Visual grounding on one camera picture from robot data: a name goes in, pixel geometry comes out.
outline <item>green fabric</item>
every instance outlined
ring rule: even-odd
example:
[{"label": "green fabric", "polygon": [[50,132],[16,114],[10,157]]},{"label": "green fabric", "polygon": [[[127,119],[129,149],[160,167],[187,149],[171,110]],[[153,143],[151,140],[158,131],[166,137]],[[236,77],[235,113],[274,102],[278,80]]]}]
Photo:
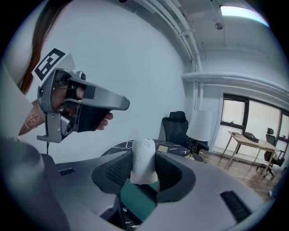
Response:
[{"label": "green fabric", "polygon": [[[150,184],[150,186],[157,191],[158,182]],[[129,179],[121,189],[121,201],[141,221],[144,221],[156,206],[137,185],[131,184]]]}]

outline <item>desk leg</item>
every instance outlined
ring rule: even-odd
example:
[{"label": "desk leg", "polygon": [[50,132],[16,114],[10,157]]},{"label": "desk leg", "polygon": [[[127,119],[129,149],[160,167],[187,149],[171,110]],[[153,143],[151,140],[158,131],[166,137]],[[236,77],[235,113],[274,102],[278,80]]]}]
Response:
[{"label": "desk leg", "polygon": [[270,164],[271,164],[271,162],[272,162],[273,156],[274,156],[274,150],[272,150],[272,155],[271,155],[271,158],[270,158],[270,160],[269,160],[269,162],[268,162],[268,164],[267,164],[267,167],[265,168],[265,173],[264,173],[264,175],[263,175],[263,178],[264,178],[264,177],[266,176],[266,174],[267,174],[267,171],[268,171],[268,168],[270,167]]},{"label": "desk leg", "polygon": [[235,151],[234,151],[231,159],[229,160],[228,164],[227,164],[226,167],[225,167],[225,170],[226,170],[227,167],[230,165],[230,163],[231,163],[231,161],[233,160],[233,158],[234,158],[234,156],[235,156],[235,154],[236,154],[236,152],[237,152],[237,150],[238,150],[239,147],[240,147],[240,144],[237,144],[236,149],[235,149]]},{"label": "desk leg", "polygon": [[254,159],[254,162],[252,163],[252,165],[254,165],[254,164],[255,164],[255,161],[256,161],[256,159],[257,159],[257,157],[258,157],[258,155],[259,155],[260,151],[261,151],[261,149],[259,149],[259,151],[258,151],[258,154],[257,154],[256,158]]},{"label": "desk leg", "polygon": [[231,137],[230,137],[230,139],[229,139],[229,142],[227,143],[227,146],[226,146],[226,148],[225,148],[223,154],[221,155],[221,158],[222,158],[223,155],[225,154],[225,152],[226,152],[226,150],[227,150],[227,148],[228,148],[228,146],[229,146],[229,144],[230,144],[230,142],[231,142],[231,139],[232,139],[232,135],[231,135]]}]

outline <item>long brown hair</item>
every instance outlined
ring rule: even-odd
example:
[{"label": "long brown hair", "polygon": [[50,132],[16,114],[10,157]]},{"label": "long brown hair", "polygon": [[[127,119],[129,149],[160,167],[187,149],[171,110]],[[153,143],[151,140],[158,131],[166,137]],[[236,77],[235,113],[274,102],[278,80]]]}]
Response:
[{"label": "long brown hair", "polygon": [[20,90],[23,94],[27,94],[31,87],[33,81],[32,71],[40,61],[41,49],[44,42],[57,22],[60,13],[71,1],[49,0],[39,15],[33,34],[31,60],[20,85]]}]

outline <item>hand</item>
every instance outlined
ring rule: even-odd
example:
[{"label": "hand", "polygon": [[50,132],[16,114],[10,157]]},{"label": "hand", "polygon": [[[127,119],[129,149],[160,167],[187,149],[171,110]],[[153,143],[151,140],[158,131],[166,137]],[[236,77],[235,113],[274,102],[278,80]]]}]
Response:
[{"label": "hand", "polygon": [[[63,101],[65,100],[66,89],[67,89],[67,85],[64,85],[54,90],[53,95],[52,95],[52,105],[55,109],[58,109],[62,105]],[[84,95],[84,90],[81,87],[77,88],[76,90],[77,98],[83,99],[83,95]],[[67,108],[66,110],[70,113],[70,115],[73,115],[75,108]],[[104,130],[104,127],[108,124],[108,120],[112,120],[112,119],[113,119],[113,114],[108,113],[105,116],[104,120],[101,121],[97,129]]]}]

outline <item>forearm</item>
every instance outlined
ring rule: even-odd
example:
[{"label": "forearm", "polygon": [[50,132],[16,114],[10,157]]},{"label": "forearm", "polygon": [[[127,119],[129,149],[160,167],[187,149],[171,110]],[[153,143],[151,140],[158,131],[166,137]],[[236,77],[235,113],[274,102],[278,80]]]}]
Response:
[{"label": "forearm", "polygon": [[41,117],[41,113],[38,108],[37,100],[33,101],[32,104],[33,108],[25,120],[26,125],[23,124],[19,135],[26,134],[27,132],[31,131],[31,129],[36,128],[44,123],[44,120]]}]

